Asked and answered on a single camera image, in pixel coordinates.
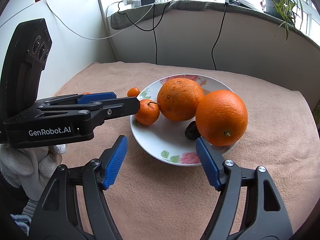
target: white glove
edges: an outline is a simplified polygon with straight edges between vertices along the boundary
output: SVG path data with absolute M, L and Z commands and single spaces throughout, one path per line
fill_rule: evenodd
M 65 152 L 64 144 L 25 149 L 0 144 L 0 171 L 12 186 L 23 187 L 30 200 L 39 201 Z

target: screw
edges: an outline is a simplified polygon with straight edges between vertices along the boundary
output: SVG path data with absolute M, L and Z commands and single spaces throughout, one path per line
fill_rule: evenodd
M 224 162 L 227 166 L 233 166 L 234 162 L 232 160 L 226 160 Z
M 260 171 L 260 172 L 266 172 L 266 168 L 265 167 L 263 167 L 263 166 L 259 166 L 258 167 L 258 171 Z
M 97 166 L 99 164 L 99 162 L 100 162 L 99 159 L 93 159 L 90 161 L 92 166 Z
M 57 167 L 58 171 L 63 171 L 65 169 L 64 165 L 59 165 Z

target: orange fruit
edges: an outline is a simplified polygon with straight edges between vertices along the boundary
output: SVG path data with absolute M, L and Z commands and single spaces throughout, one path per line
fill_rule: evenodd
M 140 101 L 140 109 L 136 113 L 136 120 L 143 125 L 151 125 L 159 118 L 160 111 L 158 103 L 143 99 Z
M 140 94 L 139 88 L 131 88 L 127 92 L 127 97 L 137 97 Z
M 174 78 L 161 87 L 157 102 L 164 117 L 180 122 L 195 117 L 199 101 L 203 97 L 203 90 L 197 82 L 187 78 Z
M 235 143 L 244 134 L 248 112 L 235 93 L 217 90 L 206 95 L 196 111 L 196 126 L 208 142 L 216 146 Z

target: blue textured pad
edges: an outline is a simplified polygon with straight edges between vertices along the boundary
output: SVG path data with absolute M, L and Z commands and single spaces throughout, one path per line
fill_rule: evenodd
M 216 190 L 219 190 L 222 185 L 219 178 L 219 169 L 217 168 L 216 164 L 209 154 L 208 149 L 205 147 L 200 138 L 198 138 L 196 142 L 196 152 L 199 156 L 209 184 Z
M 78 99 L 78 104 L 89 104 L 94 101 L 115 99 L 117 95 L 114 92 L 98 93 L 98 94 L 85 94 Z
M 104 190 L 107 190 L 116 181 L 116 177 L 128 150 L 128 139 L 123 137 L 115 153 L 106 167 L 105 178 L 102 183 Z

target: tangerine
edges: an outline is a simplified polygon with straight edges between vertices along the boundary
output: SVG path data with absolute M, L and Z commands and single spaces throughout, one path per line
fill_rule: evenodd
M 139 88 L 131 88 L 127 92 L 127 97 L 137 97 L 140 94 Z
M 238 141 L 248 125 L 248 112 L 242 99 L 228 90 L 206 95 L 196 111 L 196 126 L 201 136 L 216 146 Z
M 143 99 L 140 101 L 140 109 L 135 117 L 139 123 L 151 125 L 158 120 L 159 115 L 159 104 L 150 99 Z
M 203 97 L 203 90 L 197 82 L 187 78 L 174 78 L 161 87 L 157 102 L 164 117 L 180 122 L 195 117 L 198 104 Z

